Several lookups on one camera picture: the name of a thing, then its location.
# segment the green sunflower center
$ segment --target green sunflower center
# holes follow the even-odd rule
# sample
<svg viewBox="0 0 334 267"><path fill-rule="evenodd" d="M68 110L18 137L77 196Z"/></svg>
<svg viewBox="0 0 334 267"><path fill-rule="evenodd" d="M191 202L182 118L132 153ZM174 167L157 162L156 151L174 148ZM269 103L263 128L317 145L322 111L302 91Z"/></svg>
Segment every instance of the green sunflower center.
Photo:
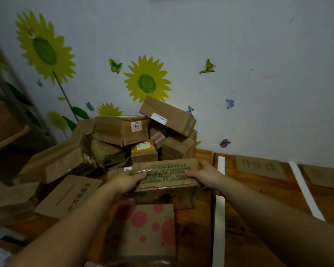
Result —
<svg viewBox="0 0 334 267"><path fill-rule="evenodd" d="M156 90L156 82L150 75L142 74L138 79L138 85L145 93L150 94Z"/></svg>
<svg viewBox="0 0 334 267"><path fill-rule="evenodd" d="M57 63L57 54L53 47L43 37L33 39L33 47L41 59L47 65L55 65Z"/></svg>

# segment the person's right arm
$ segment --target person's right arm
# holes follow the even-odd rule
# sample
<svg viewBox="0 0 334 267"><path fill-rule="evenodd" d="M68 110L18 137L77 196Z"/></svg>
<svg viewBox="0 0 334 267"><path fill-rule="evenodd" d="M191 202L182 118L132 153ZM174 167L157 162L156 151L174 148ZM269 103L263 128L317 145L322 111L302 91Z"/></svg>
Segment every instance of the person's right arm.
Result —
<svg viewBox="0 0 334 267"><path fill-rule="evenodd" d="M206 161L185 174L218 190L288 266L334 266L334 226L221 174Z"/></svg>

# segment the flower stem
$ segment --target flower stem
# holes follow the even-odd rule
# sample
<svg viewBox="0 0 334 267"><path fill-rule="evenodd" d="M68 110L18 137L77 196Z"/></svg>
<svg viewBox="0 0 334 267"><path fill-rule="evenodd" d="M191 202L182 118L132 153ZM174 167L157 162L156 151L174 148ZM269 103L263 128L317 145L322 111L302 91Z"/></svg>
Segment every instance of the flower stem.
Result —
<svg viewBox="0 0 334 267"><path fill-rule="evenodd" d="M79 120L78 120L78 117L76 116L76 114L74 113L74 111L73 111L73 109L72 109L72 105L71 105L71 103L69 102L66 93L65 93L64 90L63 90L62 85L60 84L60 82L59 82L59 80L58 80L58 78L57 78L56 73L55 73L54 71L52 71L52 73L53 73L54 77L56 78L56 80L57 80L57 82L58 82L58 85L59 85L59 87L60 87L60 89L61 89L61 91L62 91L62 93L63 93L63 95L64 95L64 98L66 99L66 101L67 101L69 107L71 108L71 111L72 111L74 117L76 118L77 121L79 121Z"/></svg>
<svg viewBox="0 0 334 267"><path fill-rule="evenodd" d="M62 130L62 132L63 132L63 134L66 136L66 138L68 138L68 137L67 137L67 134L65 133L65 131L64 131L64 130Z"/></svg>

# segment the purple butterfly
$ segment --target purple butterfly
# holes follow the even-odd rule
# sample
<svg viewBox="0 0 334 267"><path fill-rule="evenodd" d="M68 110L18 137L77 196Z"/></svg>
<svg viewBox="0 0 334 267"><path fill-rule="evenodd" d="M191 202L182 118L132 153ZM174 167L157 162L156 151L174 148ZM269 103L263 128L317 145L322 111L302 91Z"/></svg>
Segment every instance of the purple butterfly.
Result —
<svg viewBox="0 0 334 267"><path fill-rule="evenodd" d="M223 148L226 148L231 142L227 139L223 139L223 141L220 143L220 146Z"/></svg>

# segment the person's left arm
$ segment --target person's left arm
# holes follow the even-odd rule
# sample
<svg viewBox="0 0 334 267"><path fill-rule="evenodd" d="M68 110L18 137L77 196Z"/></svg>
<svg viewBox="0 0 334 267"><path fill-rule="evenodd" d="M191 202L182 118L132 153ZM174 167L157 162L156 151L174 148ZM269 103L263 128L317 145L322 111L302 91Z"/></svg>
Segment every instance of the person's left arm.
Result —
<svg viewBox="0 0 334 267"><path fill-rule="evenodd" d="M145 173L121 173L102 185L77 209L22 250L8 267L82 266L115 197L144 179Z"/></svg>

